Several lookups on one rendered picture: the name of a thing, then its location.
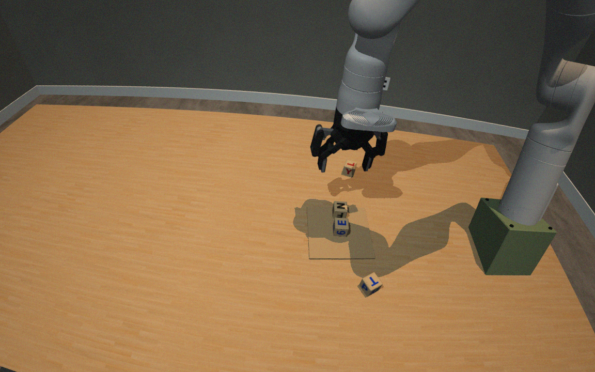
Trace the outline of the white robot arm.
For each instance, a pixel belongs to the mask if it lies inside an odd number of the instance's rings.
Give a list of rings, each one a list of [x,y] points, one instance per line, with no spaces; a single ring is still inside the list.
[[[349,23],[356,35],[346,55],[337,98],[345,129],[394,132],[395,118],[379,111],[383,83],[401,20],[418,2],[350,2]],[[536,97],[539,103],[570,115],[563,121],[531,125],[498,205],[511,221],[529,226],[541,221],[593,108],[595,66],[563,57],[594,30],[595,0],[546,0]]]

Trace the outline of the beige letter block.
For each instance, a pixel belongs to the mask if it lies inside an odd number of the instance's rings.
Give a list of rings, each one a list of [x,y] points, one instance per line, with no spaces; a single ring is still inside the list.
[[[348,218],[335,218],[333,223],[333,236],[347,236],[349,232]]]
[[[356,171],[356,165],[357,162],[346,160],[342,174],[353,177]]]
[[[382,281],[379,280],[378,276],[373,272],[366,277],[363,277],[361,280],[361,289],[365,294],[368,296],[372,295],[374,292],[377,292],[383,285]]]
[[[348,213],[348,207],[346,201],[334,201],[333,208],[333,218],[345,218]]]

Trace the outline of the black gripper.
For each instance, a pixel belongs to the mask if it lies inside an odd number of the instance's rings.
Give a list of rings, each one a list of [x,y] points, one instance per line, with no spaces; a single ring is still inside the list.
[[[316,125],[316,130],[312,136],[311,154],[312,157],[318,157],[317,165],[319,170],[324,173],[327,163],[327,157],[342,150],[357,150],[362,147],[365,156],[362,162],[362,168],[366,172],[371,168],[373,159],[380,155],[385,155],[388,133],[368,130],[345,129],[341,126],[341,113],[335,110],[334,124],[330,129],[323,128],[321,124]],[[345,133],[347,132],[347,133]],[[327,136],[323,146],[322,142]],[[377,137],[376,146],[372,147],[368,142],[373,136]],[[334,145],[334,142],[336,143]]]

